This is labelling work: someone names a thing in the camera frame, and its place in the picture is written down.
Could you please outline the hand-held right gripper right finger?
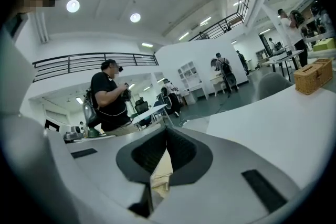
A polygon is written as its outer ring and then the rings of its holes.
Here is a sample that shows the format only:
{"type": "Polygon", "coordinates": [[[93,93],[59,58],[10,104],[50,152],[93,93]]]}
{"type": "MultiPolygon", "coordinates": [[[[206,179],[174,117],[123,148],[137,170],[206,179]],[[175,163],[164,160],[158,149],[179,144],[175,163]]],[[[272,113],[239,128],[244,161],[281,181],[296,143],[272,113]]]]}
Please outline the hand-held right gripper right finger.
{"type": "Polygon", "coordinates": [[[298,185],[282,170],[247,147],[220,137],[179,128],[206,144],[213,153],[209,170],[195,183],[170,187],[154,211],[159,224],[247,224],[267,216],[268,210],[242,173],[257,170],[291,200],[298,185]]]}

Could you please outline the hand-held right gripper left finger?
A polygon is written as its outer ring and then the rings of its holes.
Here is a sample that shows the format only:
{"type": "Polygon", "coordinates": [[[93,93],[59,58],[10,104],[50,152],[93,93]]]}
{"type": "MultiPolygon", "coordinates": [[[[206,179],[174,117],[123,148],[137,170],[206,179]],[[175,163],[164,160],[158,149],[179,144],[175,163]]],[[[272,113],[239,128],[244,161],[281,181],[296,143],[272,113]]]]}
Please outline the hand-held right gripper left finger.
{"type": "Polygon", "coordinates": [[[145,186],[130,182],[116,163],[120,148],[155,129],[72,144],[66,144],[59,133],[49,131],[51,152],[80,224],[169,224],[129,210],[141,202],[145,186]]]}

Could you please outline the beige trousers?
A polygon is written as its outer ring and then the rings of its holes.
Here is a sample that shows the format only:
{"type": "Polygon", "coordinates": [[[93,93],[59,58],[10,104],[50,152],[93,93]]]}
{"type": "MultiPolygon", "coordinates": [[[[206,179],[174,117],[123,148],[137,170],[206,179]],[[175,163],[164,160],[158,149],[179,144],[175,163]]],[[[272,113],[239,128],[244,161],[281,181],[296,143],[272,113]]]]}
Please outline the beige trousers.
{"type": "Polygon", "coordinates": [[[171,158],[166,150],[150,177],[151,189],[165,198],[169,192],[170,176],[173,174],[171,158]]]}

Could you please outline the white oval table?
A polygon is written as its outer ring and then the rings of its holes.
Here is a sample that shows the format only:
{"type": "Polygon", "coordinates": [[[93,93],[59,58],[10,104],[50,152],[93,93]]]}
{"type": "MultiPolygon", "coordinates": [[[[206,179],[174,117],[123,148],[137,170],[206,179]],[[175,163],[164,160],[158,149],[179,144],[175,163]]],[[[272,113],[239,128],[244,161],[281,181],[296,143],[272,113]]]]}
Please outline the white oval table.
{"type": "Polygon", "coordinates": [[[149,116],[153,116],[156,112],[158,112],[159,110],[163,109],[163,112],[165,113],[167,119],[169,120],[170,124],[173,125],[172,120],[170,119],[168,113],[166,112],[165,108],[167,107],[167,104],[162,104],[162,105],[158,105],[155,106],[151,109],[149,109],[148,111],[145,111],[144,113],[136,116],[135,118],[132,119],[132,124],[134,126],[136,126],[137,128],[140,128],[139,122],[144,120],[145,118],[149,117],[149,116]]]}

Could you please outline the black office chair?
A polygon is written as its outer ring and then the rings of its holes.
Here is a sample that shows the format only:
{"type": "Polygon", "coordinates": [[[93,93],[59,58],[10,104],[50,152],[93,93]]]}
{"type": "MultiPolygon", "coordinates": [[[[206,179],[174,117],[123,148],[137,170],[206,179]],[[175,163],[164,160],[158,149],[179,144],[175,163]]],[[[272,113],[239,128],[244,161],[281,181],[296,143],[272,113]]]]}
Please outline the black office chair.
{"type": "Polygon", "coordinates": [[[135,102],[135,110],[137,114],[140,115],[149,110],[149,105],[143,99],[139,99],[135,102]]]}

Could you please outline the white shelf cabinet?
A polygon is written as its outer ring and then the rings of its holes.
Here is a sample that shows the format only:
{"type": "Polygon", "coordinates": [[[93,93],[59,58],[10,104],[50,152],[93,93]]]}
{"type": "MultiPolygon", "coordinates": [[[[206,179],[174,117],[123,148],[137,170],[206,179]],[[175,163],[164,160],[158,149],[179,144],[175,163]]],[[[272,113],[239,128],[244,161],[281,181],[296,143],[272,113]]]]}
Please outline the white shelf cabinet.
{"type": "Polygon", "coordinates": [[[183,85],[180,95],[187,105],[195,104],[200,98],[208,100],[208,93],[194,62],[184,64],[177,72],[183,85]]]}

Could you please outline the white vanity desk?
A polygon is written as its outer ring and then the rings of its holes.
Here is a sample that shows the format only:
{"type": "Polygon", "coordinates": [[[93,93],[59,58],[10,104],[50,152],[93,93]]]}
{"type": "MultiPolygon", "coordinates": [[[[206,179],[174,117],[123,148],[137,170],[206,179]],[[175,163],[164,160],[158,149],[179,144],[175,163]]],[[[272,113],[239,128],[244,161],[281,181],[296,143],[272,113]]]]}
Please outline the white vanity desk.
{"type": "Polygon", "coordinates": [[[221,75],[216,75],[215,77],[210,79],[210,82],[213,86],[215,97],[217,96],[217,93],[218,93],[218,90],[216,88],[217,86],[221,88],[223,94],[225,93],[226,86],[225,86],[224,79],[221,75]]]}

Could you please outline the grey shell chair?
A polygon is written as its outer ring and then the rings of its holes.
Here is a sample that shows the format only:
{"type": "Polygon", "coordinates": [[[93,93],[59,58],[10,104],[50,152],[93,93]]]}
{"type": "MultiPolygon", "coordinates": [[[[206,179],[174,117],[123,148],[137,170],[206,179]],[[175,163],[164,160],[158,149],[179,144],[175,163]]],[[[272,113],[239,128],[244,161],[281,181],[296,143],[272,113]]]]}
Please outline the grey shell chair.
{"type": "Polygon", "coordinates": [[[293,83],[278,73],[268,73],[262,77],[258,84],[257,97],[259,100],[272,96],[290,86],[293,83]]]}

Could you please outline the black balcony railing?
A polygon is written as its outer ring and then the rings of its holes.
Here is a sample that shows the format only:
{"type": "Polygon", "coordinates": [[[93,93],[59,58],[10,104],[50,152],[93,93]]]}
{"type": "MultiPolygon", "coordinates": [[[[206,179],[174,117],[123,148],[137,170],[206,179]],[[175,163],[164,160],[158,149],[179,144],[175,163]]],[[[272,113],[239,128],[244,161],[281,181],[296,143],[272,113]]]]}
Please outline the black balcony railing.
{"type": "Polygon", "coordinates": [[[155,55],[132,54],[121,52],[90,52],[47,58],[32,63],[36,70],[34,82],[62,76],[65,74],[100,69],[101,64],[115,60],[118,66],[158,66],[155,55]]]}

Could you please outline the wicker basket box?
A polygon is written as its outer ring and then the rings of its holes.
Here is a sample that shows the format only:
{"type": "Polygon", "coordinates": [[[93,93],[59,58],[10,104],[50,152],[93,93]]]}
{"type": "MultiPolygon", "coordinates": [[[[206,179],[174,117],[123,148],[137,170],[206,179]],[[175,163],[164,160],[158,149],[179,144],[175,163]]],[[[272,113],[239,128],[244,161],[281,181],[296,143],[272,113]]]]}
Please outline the wicker basket box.
{"type": "Polygon", "coordinates": [[[319,58],[294,72],[295,88],[298,92],[310,95],[333,78],[332,60],[319,58]]]}

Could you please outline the white table with black legs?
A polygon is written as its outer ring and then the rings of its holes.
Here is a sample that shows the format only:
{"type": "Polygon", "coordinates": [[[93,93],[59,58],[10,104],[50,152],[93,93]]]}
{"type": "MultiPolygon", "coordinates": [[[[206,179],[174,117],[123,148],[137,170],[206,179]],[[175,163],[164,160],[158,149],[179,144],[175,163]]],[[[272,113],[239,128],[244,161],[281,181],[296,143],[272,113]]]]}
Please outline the white table with black legs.
{"type": "Polygon", "coordinates": [[[289,72],[288,61],[291,61],[294,70],[297,71],[299,69],[299,64],[297,59],[299,55],[302,54],[304,50],[285,50],[282,54],[278,54],[276,56],[270,57],[266,62],[262,63],[263,66],[271,66],[272,71],[276,72],[276,66],[278,66],[280,73],[283,77],[285,77],[285,71],[287,72],[287,76],[289,81],[291,82],[291,75],[289,72]]]}

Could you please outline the green box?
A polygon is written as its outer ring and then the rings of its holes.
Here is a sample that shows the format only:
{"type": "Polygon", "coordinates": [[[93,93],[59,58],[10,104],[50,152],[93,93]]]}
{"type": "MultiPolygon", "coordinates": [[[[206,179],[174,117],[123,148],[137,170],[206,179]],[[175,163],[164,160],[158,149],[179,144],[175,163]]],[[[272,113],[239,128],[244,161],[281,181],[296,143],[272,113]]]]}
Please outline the green box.
{"type": "Polygon", "coordinates": [[[336,49],[335,39],[334,38],[328,38],[325,40],[319,41],[317,44],[313,46],[313,51],[323,51],[323,50],[330,50],[330,49],[336,49]]]}

